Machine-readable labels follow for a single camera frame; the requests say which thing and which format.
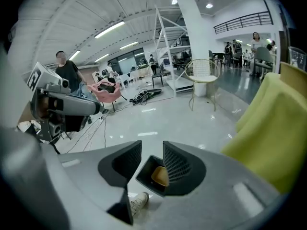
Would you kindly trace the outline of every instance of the pink chair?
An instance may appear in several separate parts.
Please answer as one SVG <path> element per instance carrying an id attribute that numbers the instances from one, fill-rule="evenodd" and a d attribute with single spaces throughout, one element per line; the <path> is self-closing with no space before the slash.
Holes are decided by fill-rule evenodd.
<path id="1" fill-rule="evenodd" d="M 107 90 L 98 90 L 98 87 L 101 84 L 105 84 L 105 85 L 109 85 L 109 86 L 114 86 L 115 90 L 113 93 L 109 93 Z M 113 102 L 116 101 L 119 97 L 121 97 L 121 93 L 120 93 L 120 89 L 119 89 L 119 83 L 116 83 L 115 85 L 111 82 L 109 82 L 108 80 L 101 80 L 97 83 L 94 83 L 92 85 L 88 85 L 88 88 L 97 96 L 97 99 L 99 102 L 103 103 L 112 103 L 113 105 L 113 109 L 115 111 L 114 108 L 114 104 Z"/>

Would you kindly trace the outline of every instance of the white ceiling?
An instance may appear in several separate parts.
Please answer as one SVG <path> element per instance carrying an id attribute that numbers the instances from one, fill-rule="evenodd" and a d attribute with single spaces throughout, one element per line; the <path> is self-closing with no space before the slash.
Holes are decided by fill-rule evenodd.
<path id="1" fill-rule="evenodd" d="M 234 0 L 196 0 L 202 13 L 213 14 Z M 208 2 L 212 9 L 205 8 Z M 171 0 L 25 0 L 19 9 L 19 20 L 12 28 L 15 34 L 9 50 L 9 61 L 20 73 L 30 71 L 36 61 L 51 65 L 59 50 L 74 58 L 77 65 L 93 64 L 99 57 L 121 53 L 152 43 L 155 10 L 171 6 Z M 162 15 L 178 21 L 180 11 L 164 11 Z M 115 22 L 125 24 L 99 39 L 94 36 Z M 120 51 L 120 47 L 139 44 Z"/>

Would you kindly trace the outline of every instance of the balcony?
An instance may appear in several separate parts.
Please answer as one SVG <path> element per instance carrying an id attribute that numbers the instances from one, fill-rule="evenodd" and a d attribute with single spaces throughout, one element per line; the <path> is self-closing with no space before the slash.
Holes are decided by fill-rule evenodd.
<path id="1" fill-rule="evenodd" d="M 241 16 L 239 18 L 224 22 L 214 27 L 215 34 L 227 32 L 230 30 L 239 29 L 247 26 L 254 25 L 268 25 L 272 24 L 272 17 L 269 11 L 252 13 L 249 15 Z"/>

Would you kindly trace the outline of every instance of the gold wire chair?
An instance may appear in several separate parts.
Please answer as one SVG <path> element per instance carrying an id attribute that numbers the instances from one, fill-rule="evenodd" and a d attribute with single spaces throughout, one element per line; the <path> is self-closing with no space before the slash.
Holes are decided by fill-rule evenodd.
<path id="1" fill-rule="evenodd" d="M 218 67 L 214 62 L 207 60 L 207 59 L 194 59 L 190 61 L 185 68 L 186 76 L 194 82 L 193 84 L 193 94 L 192 98 L 189 101 L 189 107 L 193 111 L 194 106 L 194 97 L 195 97 L 195 84 L 196 83 L 211 83 L 213 88 L 213 104 L 214 104 L 214 111 L 215 108 L 215 87 L 214 82 L 220 76 L 221 68 Z"/>

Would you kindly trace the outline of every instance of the sneaker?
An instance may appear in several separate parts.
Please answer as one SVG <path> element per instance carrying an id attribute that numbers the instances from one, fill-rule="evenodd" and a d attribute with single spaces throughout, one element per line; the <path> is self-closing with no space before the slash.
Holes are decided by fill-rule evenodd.
<path id="1" fill-rule="evenodd" d="M 148 193 L 140 193 L 137 194 L 130 201 L 131 214 L 134 216 L 137 214 L 148 202 L 149 194 Z"/>
<path id="2" fill-rule="evenodd" d="M 103 111 L 101 112 L 102 114 L 107 114 L 109 112 L 109 109 L 103 109 Z"/>
<path id="3" fill-rule="evenodd" d="M 89 125 L 92 123 L 92 119 L 91 119 L 91 117 L 88 117 L 88 119 L 87 119 L 87 123 L 88 123 Z"/>

